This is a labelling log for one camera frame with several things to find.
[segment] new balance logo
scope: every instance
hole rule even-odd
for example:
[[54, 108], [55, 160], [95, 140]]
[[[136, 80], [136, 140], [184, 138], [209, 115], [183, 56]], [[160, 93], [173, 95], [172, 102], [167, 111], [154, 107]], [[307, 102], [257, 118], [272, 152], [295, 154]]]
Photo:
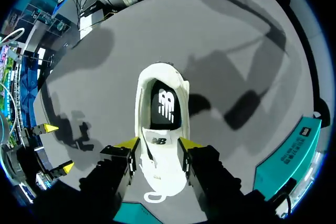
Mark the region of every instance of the new balance logo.
[[154, 137], [152, 139], [152, 144], [165, 144], [166, 141], [167, 141], [167, 139], [165, 139], [165, 138], [156, 138], [156, 137]]
[[159, 114], [174, 123], [174, 95], [163, 89], [159, 90]]

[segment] shoe tongue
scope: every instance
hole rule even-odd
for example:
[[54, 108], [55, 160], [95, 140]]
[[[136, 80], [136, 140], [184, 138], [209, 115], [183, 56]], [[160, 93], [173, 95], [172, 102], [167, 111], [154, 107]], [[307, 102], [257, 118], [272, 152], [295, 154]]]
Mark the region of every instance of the shoe tongue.
[[158, 146], [167, 146], [172, 144], [170, 130], [151, 130], [151, 129], [142, 129], [147, 143], [158, 145]]

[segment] white lettering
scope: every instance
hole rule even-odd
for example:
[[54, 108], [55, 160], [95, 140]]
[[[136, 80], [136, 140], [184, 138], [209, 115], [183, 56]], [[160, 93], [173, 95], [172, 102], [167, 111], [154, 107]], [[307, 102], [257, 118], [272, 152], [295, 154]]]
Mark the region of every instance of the white lettering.
[[169, 121], [174, 123], [174, 95], [163, 89], [159, 90], [159, 113], [165, 116]]

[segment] shoe insole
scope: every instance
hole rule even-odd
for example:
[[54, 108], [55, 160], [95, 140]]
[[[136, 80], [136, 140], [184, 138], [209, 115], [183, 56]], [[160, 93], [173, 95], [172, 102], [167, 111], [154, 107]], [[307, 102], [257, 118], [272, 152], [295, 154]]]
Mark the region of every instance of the shoe insole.
[[175, 91], [156, 81], [151, 93], [152, 130], [176, 130], [181, 127], [181, 108]]

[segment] teal panel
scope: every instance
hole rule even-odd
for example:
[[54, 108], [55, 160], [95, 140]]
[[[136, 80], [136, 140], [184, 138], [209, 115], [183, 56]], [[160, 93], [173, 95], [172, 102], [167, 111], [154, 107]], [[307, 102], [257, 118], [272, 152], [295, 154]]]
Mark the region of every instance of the teal panel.
[[142, 204], [135, 202], [123, 202], [114, 221], [126, 224], [161, 224]]
[[23, 12], [23, 10], [27, 7], [27, 5], [30, 3], [30, 1], [31, 0], [18, 0], [15, 3], [14, 8]]
[[313, 158], [321, 120], [303, 117], [284, 143], [256, 168], [254, 189], [270, 199], [293, 177], [300, 182]]

